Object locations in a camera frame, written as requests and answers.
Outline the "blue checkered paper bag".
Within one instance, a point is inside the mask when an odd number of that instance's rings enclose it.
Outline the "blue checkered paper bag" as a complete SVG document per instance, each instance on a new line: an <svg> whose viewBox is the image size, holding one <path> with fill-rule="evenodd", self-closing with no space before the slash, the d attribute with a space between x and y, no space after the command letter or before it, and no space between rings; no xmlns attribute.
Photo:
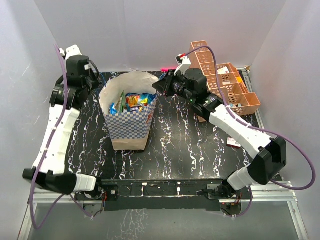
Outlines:
<svg viewBox="0 0 320 240"><path fill-rule="evenodd" d="M99 103L114 150L145 150L158 97L152 84L158 80L148 72L131 71L110 79L101 90ZM149 93L156 97L143 111L128 112L125 103L123 112L118 113L123 91L125 95Z"/></svg>

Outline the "green yellow snack bag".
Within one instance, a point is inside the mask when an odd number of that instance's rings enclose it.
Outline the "green yellow snack bag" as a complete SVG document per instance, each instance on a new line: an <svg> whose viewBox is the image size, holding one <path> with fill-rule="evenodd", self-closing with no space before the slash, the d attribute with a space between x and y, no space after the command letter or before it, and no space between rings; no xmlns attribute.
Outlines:
<svg viewBox="0 0 320 240"><path fill-rule="evenodd" d="M125 95L125 92L123 91L121 93L121 95L120 95L120 98L119 98L119 101L118 101L118 104L117 104L117 112L118 113L122 113L123 112L125 102L126 102L126 95Z"/></svg>

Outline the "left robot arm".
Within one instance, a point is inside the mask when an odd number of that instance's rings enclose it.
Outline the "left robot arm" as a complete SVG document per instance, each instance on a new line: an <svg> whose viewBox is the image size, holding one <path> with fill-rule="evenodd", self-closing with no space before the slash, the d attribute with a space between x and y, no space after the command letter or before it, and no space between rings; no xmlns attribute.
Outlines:
<svg viewBox="0 0 320 240"><path fill-rule="evenodd" d="M101 81L85 55L65 59L66 72L57 80L49 101L49 120L39 154L22 177L32 188L69 195L86 192L93 200L103 195L102 185L94 176L66 173L65 158L71 134L81 108Z"/></svg>

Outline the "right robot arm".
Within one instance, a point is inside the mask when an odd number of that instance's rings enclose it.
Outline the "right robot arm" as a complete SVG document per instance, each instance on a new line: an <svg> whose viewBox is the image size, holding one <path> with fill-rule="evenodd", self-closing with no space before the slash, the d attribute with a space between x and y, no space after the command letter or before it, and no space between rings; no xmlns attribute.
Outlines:
<svg viewBox="0 0 320 240"><path fill-rule="evenodd" d="M251 129L242 118L230 114L223 100L208 90L207 78L201 70L190 68L182 74L170 69L152 87L163 96L186 99L198 116L219 127L249 153L252 163L223 180L218 187L220 195L233 199L252 184L266 185L286 166L286 141Z"/></svg>

